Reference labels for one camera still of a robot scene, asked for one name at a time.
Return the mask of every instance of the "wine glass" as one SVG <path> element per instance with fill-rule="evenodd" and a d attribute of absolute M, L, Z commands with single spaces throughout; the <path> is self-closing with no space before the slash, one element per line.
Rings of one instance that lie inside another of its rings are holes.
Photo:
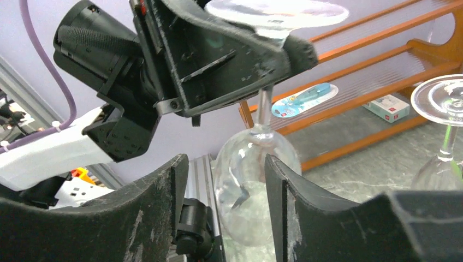
<path fill-rule="evenodd" d="M 424 118 L 447 125 L 443 145 L 415 175 L 415 190 L 463 190 L 461 169 L 453 159 L 458 127 L 463 126 L 463 74 L 433 78 L 412 93 L 412 106 Z"/>
<path fill-rule="evenodd" d="M 229 22 L 250 26 L 280 48 L 292 30 L 333 25 L 349 13 L 338 5 L 307 0 L 212 0 L 205 10 Z M 223 230 L 240 245 L 270 244 L 274 250 L 265 156 L 272 154 L 296 173 L 302 171 L 293 145 L 270 127 L 272 90 L 273 86 L 267 86 L 259 91 L 254 127 L 225 143 L 217 156 L 213 179 Z"/>

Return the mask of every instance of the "cable clip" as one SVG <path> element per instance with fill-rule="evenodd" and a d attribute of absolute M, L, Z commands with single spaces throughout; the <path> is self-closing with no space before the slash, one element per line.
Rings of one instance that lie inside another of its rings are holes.
<path fill-rule="evenodd" d="M 10 150 L 8 149 L 8 146 L 9 146 L 9 145 L 10 145 L 10 142 L 8 142 L 8 141 L 3 140 L 3 141 L 0 142 L 0 146 L 2 146 L 3 148 L 5 148 L 5 152 L 10 151 Z"/>
<path fill-rule="evenodd" d="M 60 123 L 59 121 L 53 121 L 53 122 L 51 122 L 51 125 L 52 125 L 54 128 L 56 128 L 56 130 L 58 131 L 58 133 L 61 132 L 61 129 L 60 129 L 61 123 Z"/>

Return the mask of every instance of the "wall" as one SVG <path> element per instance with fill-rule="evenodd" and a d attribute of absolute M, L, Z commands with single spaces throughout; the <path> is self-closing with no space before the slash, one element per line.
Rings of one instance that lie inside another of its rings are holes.
<path fill-rule="evenodd" d="M 55 30 L 61 18 L 75 2 L 77 1 L 29 1 L 34 28 L 37 31 L 37 35 L 39 35 L 45 51 L 50 57 L 52 57 L 54 51 L 52 39 Z M 118 18 L 127 27 L 133 29 L 132 12 L 127 0 L 94 0 L 94 2 L 106 12 Z M 342 4 L 351 10 L 350 18 L 344 22 L 348 23 L 403 1 L 335 0 L 331 2 Z M 448 23 L 448 19 L 439 22 L 439 24 L 441 23 Z M 296 31 L 295 34 L 303 38 L 309 38 L 335 27 L 302 29 Z M 366 57 L 368 58 L 380 52 L 390 50 L 395 46 L 404 44 L 406 40 L 412 37 L 426 39 L 431 28 L 432 25 L 427 24 L 416 28 L 413 32 L 410 31 L 401 34 L 401 36 L 398 36 L 398 39 L 389 39 L 369 48 L 367 51 L 363 50 L 352 54 L 346 57 L 346 59 L 342 59 L 342 62 L 337 60 L 335 63 L 326 63 L 314 70 L 279 84 L 275 88 L 275 93 L 281 93 L 312 79 L 342 69 L 350 64 L 360 62 L 366 59 Z M 64 96 L 58 91 L 56 83 L 43 66 L 27 38 L 20 17 L 18 1 L 0 1 L 0 36 L 0 55 L 33 86 L 36 92 L 51 108 L 56 110 L 62 118 L 66 118 L 69 111 Z M 78 105 L 79 116 L 102 105 L 103 102 L 96 98 L 95 91 L 75 80 L 66 72 L 58 70 L 72 91 Z M 183 119 L 175 115 L 164 116 L 147 154 L 120 164 L 112 164 L 111 167 L 124 180 L 132 181 L 151 172 L 178 153 L 186 153 L 190 158 L 199 157 L 207 153 L 216 154 L 230 136 L 243 130 L 243 128 L 244 125 L 238 113 L 238 105 L 205 114 L 199 128 L 191 127 L 189 119 Z"/>

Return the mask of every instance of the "wooden frame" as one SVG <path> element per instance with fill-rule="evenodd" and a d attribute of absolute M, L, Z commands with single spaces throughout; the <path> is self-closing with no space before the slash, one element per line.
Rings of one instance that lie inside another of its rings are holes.
<path fill-rule="evenodd" d="M 336 34 L 344 32 L 345 30 L 352 29 L 358 25 L 362 25 L 374 19 L 378 19 L 385 15 L 391 14 L 399 9 L 410 7 L 414 4 L 419 3 L 420 1 L 422 0 L 405 1 L 401 4 L 395 5 L 379 13 L 367 16 L 363 19 L 352 22 L 348 25 L 339 27 L 330 32 L 316 36 L 310 39 L 310 41 L 316 43 L 317 41 L 326 39 L 328 37 L 332 37 Z M 290 90 L 278 96 L 274 96 L 272 101 L 276 102 L 282 98 L 291 96 L 294 93 L 302 91 L 316 84 L 320 84 L 323 82 L 332 82 L 333 80 L 340 79 L 343 76 L 358 72 L 367 67 L 374 66 L 377 63 L 390 59 L 404 52 L 408 52 L 412 54 L 413 56 L 418 57 L 421 61 L 426 62 L 426 64 L 430 65 L 428 68 L 425 68 L 423 72 L 415 74 L 406 79 L 396 81 L 390 85 L 383 86 L 370 93 L 364 94 L 360 97 L 356 97 L 347 102 L 336 104 L 325 111 L 315 113 L 312 115 L 308 115 L 307 117 L 297 122 L 289 123 L 285 125 L 284 127 L 277 128 L 277 131 L 281 133 L 282 135 L 288 135 L 298 130 L 301 130 L 303 128 L 306 128 L 312 124 L 326 120 L 327 118 L 331 118 L 333 116 L 346 112 L 350 109 L 359 107 L 369 101 L 375 100 L 379 97 L 382 97 L 382 96 L 385 96 L 387 94 L 391 94 L 394 92 L 399 92 L 401 95 L 409 98 L 411 93 L 413 92 L 413 88 L 414 88 L 413 85 L 416 84 L 417 82 L 425 81 L 430 78 L 434 78 L 434 77 L 441 76 L 441 75 L 455 74 L 455 73 L 461 72 L 461 67 L 463 63 L 463 53 L 461 52 L 463 48 L 463 0 L 446 0 L 446 3 L 447 3 L 446 5 L 436 8 L 435 10 L 432 10 L 424 15 L 412 18 L 406 22 L 393 26 L 389 29 L 383 30 L 378 33 L 374 33 L 366 38 L 353 41 L 352 43 L 349 43 L 345 46 L 342 46 L 334 50 L 328 51 L 326 53 L 323 53 L 319 55 L 319 62 L 323 63 L 331 59 L 336 59 L 342 55 L 345 55 L 349 52 L 352 52 L 354 50 L 360 49 L 362 47 L 365 47 L 367 45 L 370 45 L 372 43 L 375 43 L 387 37 L 390 37 L 394 34 L 398 34 L 400 32 L 413 28 L 422 23 L 434 20 L 443 15 L 452 13 L 455 18 L 455 31 L 452 37 L 450 38 L 450 40 L 448 40 L 445 44 L 435 45 L 435 44 L 427 43 L 422 40 L 413 39 L 413 40 L 408 41 L 405 45 L 395 48 L 389 52 L 383 53 L 371 59 L 367 59 L 351 67 L 340 70 L 336 73 L 325 76 L 316 81 L 312 81 L 310 83 L 297 87 L 293 90 Z M 253 127 L 254 122 L 253 122 L 251 114 L 257 111 L 257 105 L 248 106 L 246 101 L 241 102 L 240 105 L 241 105 L 240 114 L 245 123 L 245 126 L 247 128 Z M 426 120 L 424 118 L 417 116 L 405 122 L 402 122 L 400 124 L 391 125 L 390 128 L 387 128 L 379 133 L 367 136 L 354 143 L 351 143 L 346 146 L 342 146 L 336 150 L 322 154 L 316 158 L 309 159 L 308 161 L 302 164 L 302 169 L 303 171 L 306 171 L 310 168 L 314 168 L 315 166 L 319 166 L 328 161 L 344 156 L 348 153 L 351 153 L 353 151 L 356 151 L 358 149 L 371 145 L 380 140 L 386 139 L 394 134 L 400 133 L 404 130 L 410 129 L 412 127 L 415 127 L 425 122 Z"/>

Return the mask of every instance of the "yellow object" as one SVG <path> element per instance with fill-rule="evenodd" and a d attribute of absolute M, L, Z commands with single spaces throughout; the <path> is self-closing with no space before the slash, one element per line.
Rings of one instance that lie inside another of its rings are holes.
<path fill-rule="evenodd" d="M 96 185 L 95 182 L 93 182 L 88 176 L 88 170 L 85 168 L 76 168 L 73 172 L 73 176 L 78 177 L 87 183 Z"/>

